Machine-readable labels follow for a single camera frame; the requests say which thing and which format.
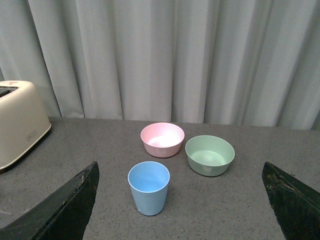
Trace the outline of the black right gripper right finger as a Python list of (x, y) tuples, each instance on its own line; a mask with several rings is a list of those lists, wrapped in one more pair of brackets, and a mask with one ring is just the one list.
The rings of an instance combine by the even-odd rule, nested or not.
[(287, 240), (320, 238), (320, 193), (265, 162), (262, 180), (269, 203)]

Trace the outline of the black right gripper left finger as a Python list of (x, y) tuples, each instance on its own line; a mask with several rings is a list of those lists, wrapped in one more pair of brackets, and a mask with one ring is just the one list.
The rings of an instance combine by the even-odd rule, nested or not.
[(81, 240), (100, 178), (96, 161), (30, 211), (0, 230), (2, 240)]

